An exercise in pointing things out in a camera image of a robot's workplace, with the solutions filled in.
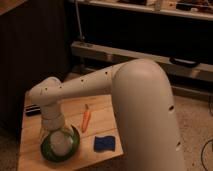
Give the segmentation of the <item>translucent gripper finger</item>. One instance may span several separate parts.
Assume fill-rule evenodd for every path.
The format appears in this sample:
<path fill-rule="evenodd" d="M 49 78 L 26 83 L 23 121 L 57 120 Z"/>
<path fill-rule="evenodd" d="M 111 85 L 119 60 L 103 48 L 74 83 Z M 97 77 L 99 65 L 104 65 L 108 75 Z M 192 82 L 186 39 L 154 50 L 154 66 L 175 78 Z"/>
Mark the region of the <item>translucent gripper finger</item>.
<path fill-rule="evenodd" d="M 46 128 L 44 128 L 42 126 L 41 129 L 40 129 L 40 133 L 39 133 L 40 145 L 43 143 L 43 141 L 46 137 L 46 134 L 47 134 L 46 132 L 47 132 Z"/>
<path fill-rule="evenodd" d="M 65 134 L 65 139 L 69 144 L 74 143 L 74 128 L 72 125 L 65 125 L 63 127 L 63 131 Z"/>

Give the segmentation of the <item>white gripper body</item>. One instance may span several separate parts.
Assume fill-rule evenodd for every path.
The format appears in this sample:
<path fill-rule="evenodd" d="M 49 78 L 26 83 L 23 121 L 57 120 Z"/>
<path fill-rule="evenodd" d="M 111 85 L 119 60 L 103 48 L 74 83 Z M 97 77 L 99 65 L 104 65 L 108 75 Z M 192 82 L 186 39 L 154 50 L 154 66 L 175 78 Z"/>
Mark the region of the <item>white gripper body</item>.
<path fill-rule="evenodd" d="M 65 124 L 65 117 L 59 114 L 53 117 L 47 117 L 45 114 L 41 115 L 41 125 L 43 128 L 53 131 L 63 127 Z"/>

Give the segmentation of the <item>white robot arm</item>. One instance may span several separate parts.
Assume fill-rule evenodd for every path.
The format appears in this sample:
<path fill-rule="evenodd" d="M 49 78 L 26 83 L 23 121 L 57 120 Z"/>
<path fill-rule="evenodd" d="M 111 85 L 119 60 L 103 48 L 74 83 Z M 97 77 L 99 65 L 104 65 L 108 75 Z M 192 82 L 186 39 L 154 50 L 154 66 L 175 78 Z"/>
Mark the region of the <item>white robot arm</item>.
<path fill-rule="evenodd" d="M 65 123 L 59 100 L 104 94 L 112 99 L 127 171 L 186 171 L 171 85 L 156 62 L 136 59 L 66 82 L 49 77 L 30 90 L 49 130 Z"/>

